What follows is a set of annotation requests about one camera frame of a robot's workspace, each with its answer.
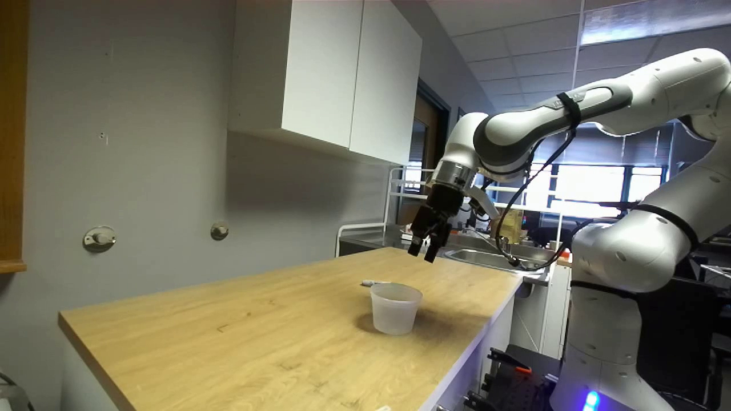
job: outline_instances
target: ceiling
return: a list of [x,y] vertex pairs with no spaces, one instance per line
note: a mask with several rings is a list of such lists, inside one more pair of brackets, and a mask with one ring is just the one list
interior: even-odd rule
[[[428,5],[497,112],[531,107],[575,85],[615,77],[688,48],[718,48],[731,55],[730,0],[428,0]],[[596,32],[635,39],[589,39]]]

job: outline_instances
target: wooden countertop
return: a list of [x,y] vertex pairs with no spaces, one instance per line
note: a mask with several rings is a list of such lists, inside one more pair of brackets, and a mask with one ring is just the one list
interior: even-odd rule
[[[361,277],[425,298],[413,332],[373,329]],[[419,409],[521,277],[377,249],[60,312],[118,409]]]

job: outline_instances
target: blue light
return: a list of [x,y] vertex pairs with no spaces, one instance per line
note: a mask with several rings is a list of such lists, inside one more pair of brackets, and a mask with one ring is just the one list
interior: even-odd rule
[[589,389],[585,397],[585,409],[583,411],[598,411],[600,395],[596,389]]

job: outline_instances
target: upper cabinet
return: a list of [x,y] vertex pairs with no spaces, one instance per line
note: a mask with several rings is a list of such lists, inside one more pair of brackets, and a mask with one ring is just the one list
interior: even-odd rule
[[229,122],[404,162],[419,63],[389,0],[237,0]]
[[23,272],[28,0],[0,2],[0,274]]

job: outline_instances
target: clear plastic cup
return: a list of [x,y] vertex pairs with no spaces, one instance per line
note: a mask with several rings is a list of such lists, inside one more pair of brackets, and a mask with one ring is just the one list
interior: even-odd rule
[[404,282],[371,284],[373,325],[382,332],[410,332],[413,329],[421,289]]

